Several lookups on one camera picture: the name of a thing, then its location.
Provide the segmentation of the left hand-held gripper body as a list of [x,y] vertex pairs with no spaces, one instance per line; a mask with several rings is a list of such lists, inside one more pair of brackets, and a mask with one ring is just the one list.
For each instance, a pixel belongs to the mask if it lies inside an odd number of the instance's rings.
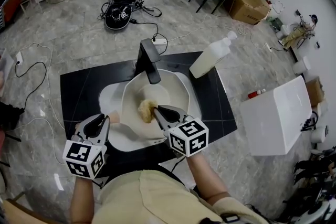
[[105,164],[107,135],[85,139],[75,134],[66,141],[63,160],[72,175],[95,179]]

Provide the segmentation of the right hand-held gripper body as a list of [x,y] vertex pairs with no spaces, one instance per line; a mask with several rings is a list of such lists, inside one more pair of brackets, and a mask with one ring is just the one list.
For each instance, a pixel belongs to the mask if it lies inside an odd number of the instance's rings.
[[187,119],[164,131],[170,148],[190,157],[208,147],[209,129],[200,118]]

